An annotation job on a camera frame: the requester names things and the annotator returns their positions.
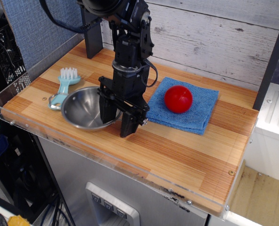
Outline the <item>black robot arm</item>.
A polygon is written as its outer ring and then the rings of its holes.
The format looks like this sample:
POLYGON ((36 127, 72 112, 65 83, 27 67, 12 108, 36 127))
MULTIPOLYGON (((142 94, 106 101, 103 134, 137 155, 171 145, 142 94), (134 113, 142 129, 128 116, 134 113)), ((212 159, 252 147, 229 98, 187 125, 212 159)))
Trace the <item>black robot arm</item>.
POLYGON ((98 19, 109 22, 115 58, 112 79, 99 77, 100 117, 103 123, 123 113, 121 137, 136 132, 147 122, 149 106, 143 98, 149 70, 155 66, 148 60, 154 44, 150 36, 151 16, 143 0, 80 0, 78 2, 98 19))

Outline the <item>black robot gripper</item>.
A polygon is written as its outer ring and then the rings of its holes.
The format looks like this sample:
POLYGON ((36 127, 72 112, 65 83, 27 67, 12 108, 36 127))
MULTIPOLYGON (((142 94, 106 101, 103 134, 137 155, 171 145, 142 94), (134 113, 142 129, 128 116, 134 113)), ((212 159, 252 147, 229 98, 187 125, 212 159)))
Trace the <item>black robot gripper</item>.
POLYGON ((104 124, 116 118, 116 111, 123 113, 120 137, 136 132, 138 125, 147 121, 149 106, 143 98, 148 87, 150 66, 138 63, 135 67, 124 67, 113 63, 113 77, 99 77, 98 89, 100 118, 104 124))

